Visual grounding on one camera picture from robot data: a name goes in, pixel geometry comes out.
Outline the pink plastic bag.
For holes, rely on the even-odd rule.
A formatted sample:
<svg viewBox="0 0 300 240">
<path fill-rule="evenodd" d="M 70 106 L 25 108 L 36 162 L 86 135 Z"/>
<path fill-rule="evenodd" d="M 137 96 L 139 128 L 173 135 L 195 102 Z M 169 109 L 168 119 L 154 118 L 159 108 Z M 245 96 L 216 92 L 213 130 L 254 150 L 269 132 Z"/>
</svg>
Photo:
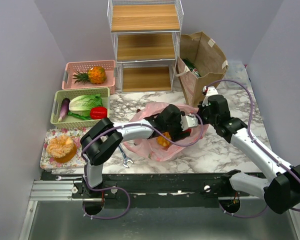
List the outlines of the pink plastic bag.
<svg viewBox="0 0 300 240">
<path fill-rule="evenodd" d="M 169 104 L 166 102 L 149 102 L 143 109 L 137 112 L 131 119 L 131 122 L 140 121 L 146 117 L 161 113 Z M 180 140 L 180 144 L 193 143 L 197 138 L 202 139 L 208 129 L 208 125 L 199 125 L 191 130 L 190 136 Z M 184 147 L 170 144 L 163 147 L 158 144 L 156 138 L 152 139 L 136 139 L 124 142 L 123 145 L 131 152 L 143 158 L 148 158 L 158 162 L 164 162 L 174 159 Z"/>
</svg>

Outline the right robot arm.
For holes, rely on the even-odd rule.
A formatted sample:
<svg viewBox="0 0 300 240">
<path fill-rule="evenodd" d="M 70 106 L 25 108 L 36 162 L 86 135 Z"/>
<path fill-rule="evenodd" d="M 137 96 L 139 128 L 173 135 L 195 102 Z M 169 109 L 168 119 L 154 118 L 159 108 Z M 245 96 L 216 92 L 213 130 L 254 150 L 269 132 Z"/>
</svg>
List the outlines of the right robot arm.
<svg viewBox="0 0 300 240">
<path fill-rule="evenodd" d="M 275 213 L 282 214 L 300 204 L 300 165 L 293 166 L 260 142 L 248 126 L 232 117 L 223 95 L 206 96 L 197 113 L 203 123 L 242 151 L 263 173 L 264 178 L 233 170 L 220 183 L 220 191 L 231 196 L 245 192 L 260 199 Z"/>
</svg>

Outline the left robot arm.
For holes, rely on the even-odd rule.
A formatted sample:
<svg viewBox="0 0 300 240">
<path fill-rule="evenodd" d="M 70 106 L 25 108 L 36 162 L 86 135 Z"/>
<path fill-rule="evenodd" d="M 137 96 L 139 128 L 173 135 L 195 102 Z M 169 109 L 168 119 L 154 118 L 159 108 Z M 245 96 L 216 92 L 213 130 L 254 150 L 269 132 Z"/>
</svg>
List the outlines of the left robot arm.
<svg viewBox="0 0 300 240">
<path fill-rule="evenodd" d="M 121 143 L 163 137 L 174 144 L 189 137 L 197 126 L 194 114 L 186 114 L 173 104 L 139 121 L 114 123 L 107 117 L 100 120 L 80 139 L 81 156 L 86 161 L 83 191 L 91 198 L 100 194 L 103 164 Z"/>
</svg>

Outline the red bell pepper toy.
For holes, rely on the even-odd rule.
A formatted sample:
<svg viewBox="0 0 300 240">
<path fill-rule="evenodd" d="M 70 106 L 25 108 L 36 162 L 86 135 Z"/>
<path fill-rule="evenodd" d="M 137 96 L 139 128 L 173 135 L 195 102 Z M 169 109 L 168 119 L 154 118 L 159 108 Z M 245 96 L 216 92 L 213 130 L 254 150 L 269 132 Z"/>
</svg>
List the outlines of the red bell pepper toy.
<svg viewBox="0 0 300 240">
<path fill-rule="evenodd" d="M 93 120 L 100 120 L 108 116 L 108 109 L 103 106 L 97 106 L 90 110 L 89 116 Z"/>
</svg>

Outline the purple eggplant toy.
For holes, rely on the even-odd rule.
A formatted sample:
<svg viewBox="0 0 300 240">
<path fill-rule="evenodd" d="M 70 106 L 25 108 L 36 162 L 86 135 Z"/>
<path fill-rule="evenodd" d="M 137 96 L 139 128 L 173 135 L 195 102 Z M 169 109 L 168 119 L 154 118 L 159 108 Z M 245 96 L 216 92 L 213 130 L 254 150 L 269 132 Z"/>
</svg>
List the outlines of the purple eggplant toy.
<svg viewBox="0 0 300 240">
<path fill-rule="evenodd" d="M 69 112 L 69 105 L 70 105 L 70 99 L 69 98 L 64 98 L 61 103 L 60 107 L 60 112 L 59 112 L 59 117 L 57 122 L 60 123 L 68 114 Z"/>
</svg>

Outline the green lettuce toy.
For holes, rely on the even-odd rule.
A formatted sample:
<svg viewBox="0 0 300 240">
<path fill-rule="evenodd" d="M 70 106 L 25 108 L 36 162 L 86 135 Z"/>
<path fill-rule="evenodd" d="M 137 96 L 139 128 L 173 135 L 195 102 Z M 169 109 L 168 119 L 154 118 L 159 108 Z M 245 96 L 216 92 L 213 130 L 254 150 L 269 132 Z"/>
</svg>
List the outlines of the green lettuce toy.
<svg viewBox="0 0 300 240">
<path fill-rule="evenodd" d="M 83 117 L 89 117 L 91 109 L 102 106 L 103 100 L 100 94 L 80 95 L 70 101 L 69 111 Z"/>
</svg>

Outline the red tomato toy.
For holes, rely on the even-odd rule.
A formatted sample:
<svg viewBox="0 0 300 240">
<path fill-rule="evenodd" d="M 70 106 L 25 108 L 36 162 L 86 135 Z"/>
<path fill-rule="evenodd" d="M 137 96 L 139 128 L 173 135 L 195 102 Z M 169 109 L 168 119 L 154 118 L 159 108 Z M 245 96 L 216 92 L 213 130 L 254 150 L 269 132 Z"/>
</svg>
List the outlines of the red tomato toy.
<svg viewBox="0 0 300 240">
<path fill-rule="evenodd" d="M 185 132 L 186 134 L 189 134 L 189 135 L 190 135 L 191 132 L 192 132 L 192 130 L 191 130 L 191 129 L 187 129 L 187 130 L 185 130 L 184 132 Z"/>
</svg>

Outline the brown paper grocery bag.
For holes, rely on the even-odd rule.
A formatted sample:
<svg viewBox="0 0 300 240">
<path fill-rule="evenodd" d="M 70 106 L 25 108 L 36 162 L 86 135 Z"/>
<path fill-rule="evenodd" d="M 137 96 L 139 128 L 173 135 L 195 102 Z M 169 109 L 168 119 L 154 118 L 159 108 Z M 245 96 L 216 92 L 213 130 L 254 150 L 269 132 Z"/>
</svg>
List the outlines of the brown paper grocery bag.
<svg viewBox="0 0 300 240">
<path fill-rule="evenodd" d="M 201 77 L 196 77 L 183 59 L 191 61 Z M 187 105 L 197 107 L 205 98 L 202 94 L 203 87 L 223 79 L 227 69 L 226 56 L 211 37 L 204 32 L 181 35 L 176 76 L 179 78 Z"/>
</svg>

